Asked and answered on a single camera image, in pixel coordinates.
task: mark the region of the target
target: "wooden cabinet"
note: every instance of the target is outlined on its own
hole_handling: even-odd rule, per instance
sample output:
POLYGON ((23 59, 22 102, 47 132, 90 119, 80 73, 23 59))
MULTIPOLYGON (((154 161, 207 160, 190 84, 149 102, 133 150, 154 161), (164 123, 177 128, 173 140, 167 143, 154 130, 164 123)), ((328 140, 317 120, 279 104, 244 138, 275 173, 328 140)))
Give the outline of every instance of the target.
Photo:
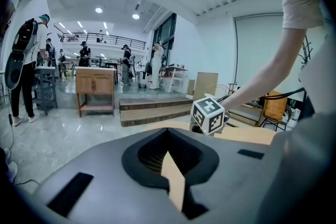
POLYGON ((76 97, 79 116, 82 111, 114 111, 114 69, 76 68, 76 97), (85 102, 80 104, 79 94, 85 94, 85 102), (110 94, 112 103, 88 105, 87 94, 110 94))

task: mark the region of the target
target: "gray tile floor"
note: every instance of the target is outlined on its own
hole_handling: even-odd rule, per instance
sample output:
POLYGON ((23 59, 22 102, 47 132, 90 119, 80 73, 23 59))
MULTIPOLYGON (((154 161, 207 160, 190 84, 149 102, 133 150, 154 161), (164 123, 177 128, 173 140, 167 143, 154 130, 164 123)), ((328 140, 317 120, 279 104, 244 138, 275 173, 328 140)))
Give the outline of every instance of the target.
MULTIPOLYGON (((18 165, 15 183, 34 179, 42 182, 62 165, 75 158, 90 147, 106 141, 122 138, 141 132, 146 125, 121 127, 119 110, 115 117, 106 113, 86 113, 78 117, 75 109, 52 109, 48 116, 40 112, 40 119, 29 123, 24 106, 20 115, 26 120, 13 127, 14 144, 11 160, 18 165)), ((190 121, 190 116, 173 119, 190 121)), ((0 111, 0 145, 9 147, 12 131, 8 122, 8 110, 0 111)), ((20 186, 32 193, 37 184, 34 182, 20 186)))

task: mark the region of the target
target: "black rectangular slot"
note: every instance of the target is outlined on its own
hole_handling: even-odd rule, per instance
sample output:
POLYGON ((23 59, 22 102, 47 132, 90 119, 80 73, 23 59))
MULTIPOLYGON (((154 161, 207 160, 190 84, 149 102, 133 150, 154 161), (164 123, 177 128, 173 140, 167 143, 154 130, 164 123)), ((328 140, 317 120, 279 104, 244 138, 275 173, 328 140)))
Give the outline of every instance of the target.
POLYGON ((254 158, 254 159, 262 159, 264 156, 264 153, 256 152, 256 151, 249 151, 249 150, 240 150, 238 151, 238 154, 242 154, 244 156, 254 158))
POLYGON ((91 175, 78 173, 48 204, 48 207, 59 215, 66 217, 92 179, 93 176, 91 175))

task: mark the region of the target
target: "railing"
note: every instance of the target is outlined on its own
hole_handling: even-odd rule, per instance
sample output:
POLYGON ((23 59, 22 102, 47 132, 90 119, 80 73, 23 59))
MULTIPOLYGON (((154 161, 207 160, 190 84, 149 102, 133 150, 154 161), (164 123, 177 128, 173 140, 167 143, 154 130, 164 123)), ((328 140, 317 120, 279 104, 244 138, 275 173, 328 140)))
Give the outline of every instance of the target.
POLYGON ((89 43, 104 43, 104 44, 112 44, 117 46, 128 45, 130 48, 136 49, 145 49, 146 42, 131 39, 127 37, 118 37, 97 33, 72 33, 72 34, 63 34, 60 38, 61 42, 73 42, 73 41, 86 41, 89 43))

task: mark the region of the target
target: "sneaker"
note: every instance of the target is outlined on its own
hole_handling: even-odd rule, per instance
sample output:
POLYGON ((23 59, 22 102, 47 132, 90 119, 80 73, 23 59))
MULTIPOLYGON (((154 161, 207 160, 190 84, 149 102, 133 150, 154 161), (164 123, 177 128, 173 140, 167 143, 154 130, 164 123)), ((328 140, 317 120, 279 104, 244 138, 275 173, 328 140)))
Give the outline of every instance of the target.
POLYGON ((14 126, 18 126, 22 121, 23 121, 23 117, 13 117, 12 116, 12 121, 13 121, 13 125, 14 126))
POLYGON ((17 164, 15 162, 11 162, 10 164, 8 164, 7 178, 11 183, 13 183, 16 175, 17 175, 17 164))
POLYGON ((11 156, 11 155, 10 155, 10 154, 11 154, 11 153, 10 153, 11 151, 10 151, 10 150, 8 149, 8 147, 7 147, 7 148, 4 149, 4 152, 5 152, 5 161, 6 161, 6 164, 8 164, 9 158, 10 158, 10 156, 11 156))
POLYGON ((35 113, 35 115, 32 118, 29 117, 29 122, 32 123, 32 122, 36 121, 38 119, 38 117, 40 117, 40 114, 35 113))

